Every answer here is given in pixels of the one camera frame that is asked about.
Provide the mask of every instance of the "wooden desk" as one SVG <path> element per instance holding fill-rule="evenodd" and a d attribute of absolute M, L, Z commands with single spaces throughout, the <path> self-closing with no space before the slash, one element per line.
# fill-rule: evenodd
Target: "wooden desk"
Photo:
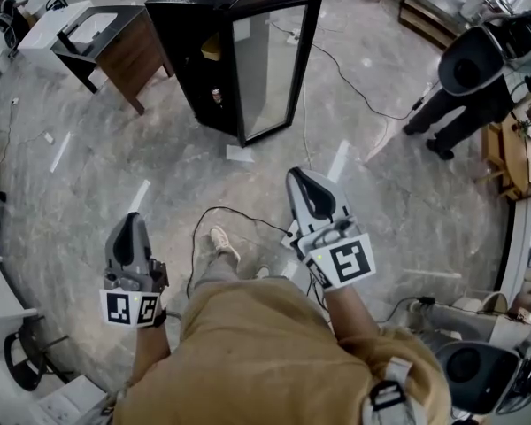
<path fill-rule="evenodd" d="M 117 17 L 91 42 L 71 42 L 71 33 L 90 16 L 99 13 L 116 13 Z M 97 92 L 89 76 L 100 67 L 140 115 L 144 108 L 136 96 L 153 74 L 163 66 L 169 77 L 173 75 L 143 6 L 94 6 L 59 33 L 64 41 L 59 39 L 51 50 L 83 85 Z"/>
<path fill-rule="evenodd" d="M 502 122 L 502 140 L 504 146 L 505 168 L 512 185 L 522 196 L 529 190 L 529 167 L 527 161 L 527 143 L 512 127 L 517 121 L 511 114 Z"/>
<path fill-rule="evenodd" d="M 482 158 L 497 167 L 480 178 L 485 182 L 503 176 L 502 197 L 519 200 L 531 195 L 531 141 L 514 130 L 517 121 L 509 114 L 501 124 L 482 129 Z"/>

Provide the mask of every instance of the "chair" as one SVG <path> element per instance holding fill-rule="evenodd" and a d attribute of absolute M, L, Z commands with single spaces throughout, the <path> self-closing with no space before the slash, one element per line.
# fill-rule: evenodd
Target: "chair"
<path fill-rule="evenodd" d="M 40 347 L 31 333 L 28 323 L 24 323 L 19 331 L 8 335 L 4 340 L 4 360 L 8 371 L 13 380 L 24 390 L 32 391 L 37 388 L 43 375 L 56 375 L 63 383 L 69 383 L 66 375 L 73 372 L 62 372 L 57 369 L 47 356 L 47 350 L 60 342 L 63 342 L 69 336 L 62 336 L 53 342 Z M 12 360 L 12 346 L 16 340 L 19 340 L 26 354 L 26 358 L 21 362 L 15 363 Z"/>

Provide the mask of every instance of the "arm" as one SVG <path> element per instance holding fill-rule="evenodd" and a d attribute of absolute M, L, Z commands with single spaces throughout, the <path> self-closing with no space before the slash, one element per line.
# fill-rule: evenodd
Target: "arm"
<path fill-rule="evenodd" d="M 349 336 L 378 336 L 380 327 L 352 286 L 325 292 L 328 314 L 338 340 Z"/>
<path fill-rule="evenodd" d="M 29 0 L 22 0 L 21 2 L 14 2 L 14 8 L 18 8 L 18 6 L 26 6 Z"/>
<path fill-rule="evenodd" d="M 130 385 L 136 384 L 150 368 L 171 355 L 165 325 L 139 328 L 135 338 L 135 358 Z"/>

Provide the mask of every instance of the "glass door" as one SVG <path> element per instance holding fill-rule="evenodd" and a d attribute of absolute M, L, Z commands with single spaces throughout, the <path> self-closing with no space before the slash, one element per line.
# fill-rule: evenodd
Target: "glass door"
<path fill-rule="evenodd" d="M 221 40 L 241 146 L 290 126 L 322 0 L 266 0 L 227 13 Z"/>

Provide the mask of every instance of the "gray floor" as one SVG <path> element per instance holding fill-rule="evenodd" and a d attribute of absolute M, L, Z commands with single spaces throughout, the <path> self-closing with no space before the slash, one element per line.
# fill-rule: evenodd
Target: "gray floor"
<path fill-rule="evenodd" d="M 291 23 L 280 22 L 285 29 Z M 436 78 L 439 50 L 399 26 L 396 5 L 387 0 L 323 0 L 315 42 L 338 58 L 375 109 L 391 115 L 405 115 Z M 378 274 L 357 286 L 374 315 L 385 316 L 406 296 L 436 294 L 446 301 L 468 287 L 491 288 L 507 205 L 493 184 L 473 183 L 486 173 L 479 135 L 444 163 L 426 150 L 424 136 L 407 138 L 403 122 L 370 112 L 320 50 L 312 49 L 305 80 L 306 131 L 302 92 L 293 126 L 252 146 L 254 163 L 243 163 L 226 159 L 226 145 L 235 139 L 196 122 L 175 78 L 154 78 L 139 96 L 146 113 L 138 117 L 110 83 L 91 95 L 72 77 L 16 59 L 0 81 L 0 155 L 9 102 L 19 97 L 2 164 L 9 201 L 1 208 L 0 248 L 14 288 L 46 315 L 45 335 L 71 337 L 54 349 L 58 360 L 109 388 L 129 374 L 134 334 L 101 322 L 98 289 L 104 240 L 144 180 L 150 187 L 140 212 L 154 255 L 167 263 L 170 306 L 180 311 L 191 232 L 207 207 L 227 205 L 289 225 L 284 180 L 292 166 L 308 165 L 304 132 L 312 168 L 324 174 L 339 147 L 350 144 L 339 183 L 372 240 Z M 46 130 L 53 145 L 42 136 Z M 51 173 L 68 132 L 65 154 Z M 276 274 L 291 271 L 296 259 L 280 246 L 279 232 L 217 212 L 200 228 L 197 273 L 209 259 L 205 234 L 217 222 L 243 255 L 241 275 L 250 276 L 262 262 Z M 296 281 L 306 286 L 300 268 Z M 176 344 L 179 327 L 168 323 Z"/>

